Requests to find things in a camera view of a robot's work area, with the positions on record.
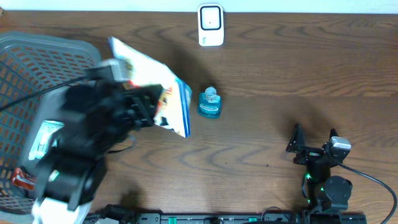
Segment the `red snack bar wrapper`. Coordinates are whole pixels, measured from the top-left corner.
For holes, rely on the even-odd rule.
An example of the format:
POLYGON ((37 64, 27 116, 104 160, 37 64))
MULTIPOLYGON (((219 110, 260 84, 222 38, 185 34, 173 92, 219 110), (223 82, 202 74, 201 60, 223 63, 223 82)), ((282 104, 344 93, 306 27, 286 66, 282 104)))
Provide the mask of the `red snack bar wrapper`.
POLYGON ((11 182, 17 186, 26 190, 34 190, 36 183, 36 176, 23 171, 21 168, 17 167, 14 169, 11 175, 11 182))

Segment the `blue mouthwash bottle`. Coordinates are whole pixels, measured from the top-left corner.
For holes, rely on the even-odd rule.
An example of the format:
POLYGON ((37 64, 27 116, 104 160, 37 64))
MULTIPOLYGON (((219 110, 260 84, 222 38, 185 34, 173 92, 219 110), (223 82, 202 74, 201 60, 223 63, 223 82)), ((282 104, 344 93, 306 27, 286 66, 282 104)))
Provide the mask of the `blue mouthwash bottle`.
POLYGON ((199 94, 198 114, 207 118, 219 118, 221 114, 221 97, 217 94, 216 88, 208 87, 199 94))

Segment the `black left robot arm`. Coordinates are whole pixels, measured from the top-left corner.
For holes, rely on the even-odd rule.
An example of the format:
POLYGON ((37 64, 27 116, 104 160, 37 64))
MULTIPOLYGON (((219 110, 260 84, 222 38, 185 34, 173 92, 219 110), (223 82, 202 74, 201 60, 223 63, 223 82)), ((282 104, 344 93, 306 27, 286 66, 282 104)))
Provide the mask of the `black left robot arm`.
POLYGON ((70 87, 60 108, 64 126, 53 133, 36 165, 34 223, 83 223, 105 177, 105 155, 132 130, 151 127, 161 85, 124 90, 70 87))

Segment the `teal wet wipes pack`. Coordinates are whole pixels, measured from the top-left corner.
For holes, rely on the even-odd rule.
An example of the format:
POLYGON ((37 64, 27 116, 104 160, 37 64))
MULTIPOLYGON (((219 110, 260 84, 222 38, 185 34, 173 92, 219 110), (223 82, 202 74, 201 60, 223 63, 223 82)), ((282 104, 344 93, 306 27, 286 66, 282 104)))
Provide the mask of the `teal wet wipes pack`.
POLYGON ((50 144, 52 134, 63 128, 64 124, 59 121, 44 120, 35 136, 34 142, 29 152, 29 160, 41 159, 47 153, 51 146, 56 143, 50 144))

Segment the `yellow white snack bag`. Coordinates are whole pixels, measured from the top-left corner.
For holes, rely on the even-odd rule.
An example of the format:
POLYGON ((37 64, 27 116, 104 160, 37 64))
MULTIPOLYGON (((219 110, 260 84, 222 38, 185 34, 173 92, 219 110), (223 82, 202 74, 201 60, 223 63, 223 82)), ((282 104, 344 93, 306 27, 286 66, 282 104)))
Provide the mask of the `yellow white snack bag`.
POLYGON ((165 64, 137 51, 115 37, 109 38, 113 56, 124 61, 127 74, 123 76, 134 88, 161 85, 156 125, 187 138, 191 134, 189 107, 191 88, 165 64))

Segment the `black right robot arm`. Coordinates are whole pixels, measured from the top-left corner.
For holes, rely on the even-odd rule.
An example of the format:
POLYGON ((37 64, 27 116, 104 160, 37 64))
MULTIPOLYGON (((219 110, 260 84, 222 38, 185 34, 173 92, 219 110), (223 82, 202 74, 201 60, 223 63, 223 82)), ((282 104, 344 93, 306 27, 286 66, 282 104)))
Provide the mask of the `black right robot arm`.
POLYGON ((340 137, 335 129, 322 147, 305 143, 300 124, 294 126, 286 148, 295 154, 294 164, 306 167, 302 178, 302 195, 308 199, 308 208, 297 215, 299 223, 341 223, 341 213, 348 209, 352 183, 346 178, 331 175, 331 168, 341 164, 351 152, 348 139, 340 137))

